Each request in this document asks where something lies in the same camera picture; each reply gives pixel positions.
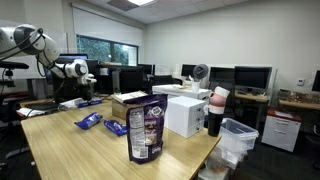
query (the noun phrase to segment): cardboard box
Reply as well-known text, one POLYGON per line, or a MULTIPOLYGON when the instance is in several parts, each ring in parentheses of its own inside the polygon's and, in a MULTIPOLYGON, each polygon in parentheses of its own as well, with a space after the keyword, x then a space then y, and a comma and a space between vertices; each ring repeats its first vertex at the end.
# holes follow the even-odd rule
POLYGON ((114 100, 112 101, 112 115, 115 117, 121 118, 123 120, 126 120, 127 111, 129 108, 141 106, 141 105, 131 105, 131 104, 124 103, 125 100, 128 100, 128 96, 132 96, 132 98, 130 99, 135 99, 133 97, 137 98, 137 97, 146 96, 146 95, 148 94, 138 91, 138 92, 135 92, 135 94, 129 93, 127 95, 123 94, 122 96, 119 96, 119 95, 113 96, 114 100))

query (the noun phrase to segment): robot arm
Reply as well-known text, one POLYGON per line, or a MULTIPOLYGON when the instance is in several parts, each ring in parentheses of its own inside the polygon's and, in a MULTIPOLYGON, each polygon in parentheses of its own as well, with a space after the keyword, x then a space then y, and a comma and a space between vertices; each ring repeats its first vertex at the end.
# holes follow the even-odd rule
POLYGON ((0 57, 4 57, 0 61, 13 56, 35 55, 41 64, 61 79, 77 78, 80 85, 96 82, 88 72, 86 61, 76 59, 70 64, 58 64, 54 61, 59 54, 55 42, 43 34, 41 28, 27 24, 0 28, 0 57))

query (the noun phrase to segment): wooden table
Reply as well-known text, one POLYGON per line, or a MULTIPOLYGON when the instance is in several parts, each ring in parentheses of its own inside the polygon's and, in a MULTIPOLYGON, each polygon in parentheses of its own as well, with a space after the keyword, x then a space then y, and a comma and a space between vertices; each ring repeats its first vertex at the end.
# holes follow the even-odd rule
POLYGON ((286 106, 293 106, 304 109, 312 109, 320 111, 320 104, 302 103, 302 102, 290 102, 286 100, 279 100, 279 104, 286 106))
POLYGON ((259 130, 259 125, 260 125, 260 120, 261 120, 261 116, 262 116, 262 109, 263 109, 263 105, 265 103, 268 102, 268 97, 267 96, 261 96, 261 95, 252 95, 252 94, 239 94, 239 93, 235 93, 235 97, 236 98, 240 98, 240 99, 247 99, 247 100, 254 100, 258 103, 259 105, 259 110, 258 110, 258 114, 257 114, 257 121, 256 121, 256 130, 259 130))
POLYGON ((138 165, 129 161, 126 135, 102 122, 87 131, 73 124, 91 112, 118 119, 107 102, 21 122, 42 179, 191 179, 221 138, 202 130, 185 139, 165 128, 162 154, 138 165))

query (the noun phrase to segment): black cylinder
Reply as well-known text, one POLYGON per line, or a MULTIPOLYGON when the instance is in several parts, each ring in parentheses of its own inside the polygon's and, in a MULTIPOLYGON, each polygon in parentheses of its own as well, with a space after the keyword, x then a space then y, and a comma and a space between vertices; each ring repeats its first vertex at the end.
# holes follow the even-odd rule
POLYGON ((217 137, 219 135, 223 114, 214 114, 209 111, 208 135, 217 137))

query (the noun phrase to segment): keyboard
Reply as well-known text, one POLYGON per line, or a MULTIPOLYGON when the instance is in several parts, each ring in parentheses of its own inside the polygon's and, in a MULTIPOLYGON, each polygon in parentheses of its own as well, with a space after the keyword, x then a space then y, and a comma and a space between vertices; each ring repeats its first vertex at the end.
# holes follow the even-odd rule
POLYGON ((26 108, 40 110, 40 111, 50 111, 50 110, 57 110, 59 104, 54 102, 41 102, 41 103, 34 103, 34 104, 27 104, 25 105, 26 108))

